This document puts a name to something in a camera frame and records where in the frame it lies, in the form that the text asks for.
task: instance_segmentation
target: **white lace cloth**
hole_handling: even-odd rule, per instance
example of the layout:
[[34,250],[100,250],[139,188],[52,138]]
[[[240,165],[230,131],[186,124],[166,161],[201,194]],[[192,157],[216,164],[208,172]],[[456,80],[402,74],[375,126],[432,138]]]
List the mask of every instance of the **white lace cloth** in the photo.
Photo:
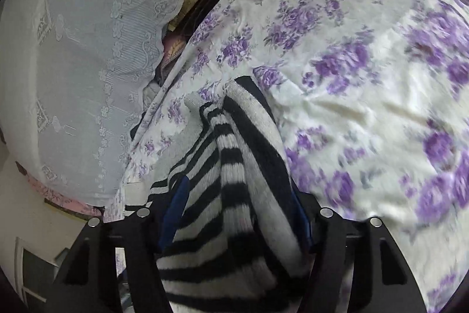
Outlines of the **white lace cloth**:
[[104,205],[127,165],[161,31],[183,0],[5,0],[0,123],[29,173]]
[[150,105],[124,182],[158,166],[186,95],[216,99],[251,75],[299,188],[346,218],[381,216],[438,312],[469,268],[466,2],[221,0]]

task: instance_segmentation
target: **metal rivet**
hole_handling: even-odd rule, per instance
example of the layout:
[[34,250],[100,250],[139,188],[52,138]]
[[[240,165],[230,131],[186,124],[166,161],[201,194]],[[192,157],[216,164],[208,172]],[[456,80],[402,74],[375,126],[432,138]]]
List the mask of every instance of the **metal rivet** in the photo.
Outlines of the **metal rivet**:
[[321,208],[320,214],[325,218],[331,218],[334,215],[334,211],[330,208]]
[[99,220],[99,218],[91,218],[89,221],[88,221],[88,225],[90,227],[96,227],[99,223],[101,223],[101,221]]
[[383,222],[379,218],[371,218],[370,223],[373,227],[376,227],[376,228],[381,227],[383,224]]
[[148,208],[141,208],[140,210],[137,211],[137,215],[140,218],[145,218],[149,215],[149,209]]

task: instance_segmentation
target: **black and white striped sweater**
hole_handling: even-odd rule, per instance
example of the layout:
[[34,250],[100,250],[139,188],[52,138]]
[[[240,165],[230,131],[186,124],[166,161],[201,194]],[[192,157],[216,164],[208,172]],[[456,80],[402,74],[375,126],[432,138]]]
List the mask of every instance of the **black and white striped sweater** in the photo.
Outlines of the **black and white striped sweater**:
[[185,103],[186,128],[144,182],[125,186],[126,214],[179,185],[157,262],[174,311],[286,311],[305,291],[308,226],[266,99],[245,76],[219,103]]

